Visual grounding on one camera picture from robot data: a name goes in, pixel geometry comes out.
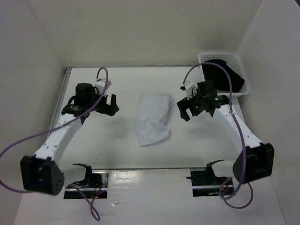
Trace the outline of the white skirt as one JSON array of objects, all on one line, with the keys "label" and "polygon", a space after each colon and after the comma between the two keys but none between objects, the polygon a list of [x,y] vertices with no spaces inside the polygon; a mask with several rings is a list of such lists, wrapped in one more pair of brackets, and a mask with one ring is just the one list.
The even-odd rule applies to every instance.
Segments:
[{"label": "white skirt", "polygon": [[135,133],[140,147],[160,144],[170,138],[168,118],[175,105],[173,96],[140,94],[135,116]]}]

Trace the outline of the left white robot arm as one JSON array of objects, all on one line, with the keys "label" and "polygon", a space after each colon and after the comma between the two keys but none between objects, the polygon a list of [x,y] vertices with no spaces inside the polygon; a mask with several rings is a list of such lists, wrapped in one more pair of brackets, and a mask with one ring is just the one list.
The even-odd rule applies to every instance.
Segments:
[{"label": "left white robot arm", "polygon": [[47,140],[32,156],[24,156],[20,161],[25,190],[50,195],[60,193],[65,178],[59,169],[59,162],[74,134],[91,112],[113,116],[119,111],[116,95],[113,94],[111,102],[107,103],[106,92],[110,86],[111,81],[107,79],[100,79],[94,85],[76,85],[75,95],[62,109],[57,125]]}]

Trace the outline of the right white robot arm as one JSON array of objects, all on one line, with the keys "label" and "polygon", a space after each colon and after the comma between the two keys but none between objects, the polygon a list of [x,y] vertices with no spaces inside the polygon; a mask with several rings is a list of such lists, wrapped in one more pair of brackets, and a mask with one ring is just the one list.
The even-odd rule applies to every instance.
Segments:
[{"label": "right white robot arm", "polygon": [[207,164],[205,178],[208,183],[216,184],[226,177],[245,184],[271,176],[274,147],[254,135],[236,113],[228,96],[218,95],[212,81],[198,84],[187,81],[180,89],[186,93],[186,97],[177,102],[180,117],[189,121],[191,116],[209,113],[224,127],[237,148],[234,161],[217,160]]}]

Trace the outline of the black skirt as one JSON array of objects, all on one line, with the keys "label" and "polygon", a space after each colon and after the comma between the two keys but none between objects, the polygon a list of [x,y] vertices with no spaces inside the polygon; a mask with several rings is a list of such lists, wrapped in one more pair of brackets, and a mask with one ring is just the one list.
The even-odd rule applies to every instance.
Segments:
[{"label": "black skirt", "polygon": [[[232,92],[239,92],[244,85],[245,80],[241,78],[236,72],[229,68],[224,60],[213,59],[207,62],[215,63],[220,65],[225,71],[229,74],[232,84]],[[214,83],[215,89],[219,91],[229,92],[229,81],[227,75],[222,69],[214,65],[204,64],[202,65],[202,70],[204,78],[206,80],[212,80]]]}]

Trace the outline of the white plastic basket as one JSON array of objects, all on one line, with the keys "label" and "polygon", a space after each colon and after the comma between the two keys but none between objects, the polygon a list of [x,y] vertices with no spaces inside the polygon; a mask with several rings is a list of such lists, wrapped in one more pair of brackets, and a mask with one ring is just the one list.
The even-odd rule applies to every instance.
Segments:
[{"label": "white plastic basket", "polygon": [[199,63],[214,59],[225,61],[230,69],[232,69],[245,80],[240,91],[233,92],[232,97],[238,98],[240,96],[248,95],[251,91],[251,84],[239,55],[232,52],[202,52],[198,54]]}]

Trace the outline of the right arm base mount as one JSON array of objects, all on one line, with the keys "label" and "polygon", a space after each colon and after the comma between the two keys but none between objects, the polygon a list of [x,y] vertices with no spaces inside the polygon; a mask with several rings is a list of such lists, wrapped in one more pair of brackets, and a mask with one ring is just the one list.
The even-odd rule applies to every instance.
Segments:
[{"label": "right arm base mount", "polygon": [[233,176],[232,161],[216,160],[205,167],[191,169],[186,179],[191,181],[193,197],[219,196],[234,192],[233,181],[226,181]]}]

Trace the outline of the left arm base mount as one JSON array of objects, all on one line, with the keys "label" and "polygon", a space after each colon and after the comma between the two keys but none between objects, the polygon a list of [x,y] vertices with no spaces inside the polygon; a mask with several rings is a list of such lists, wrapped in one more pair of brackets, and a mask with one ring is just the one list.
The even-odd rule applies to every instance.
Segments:
[{"label": "left arm base mount", "polygon": [[64,199],[106,199],[108,194],[109,172],[105,170],[92,169],[90,165],[82,163],[74,163],[85,169],[82,180],[74,181],[72,184],[66,185]]}]

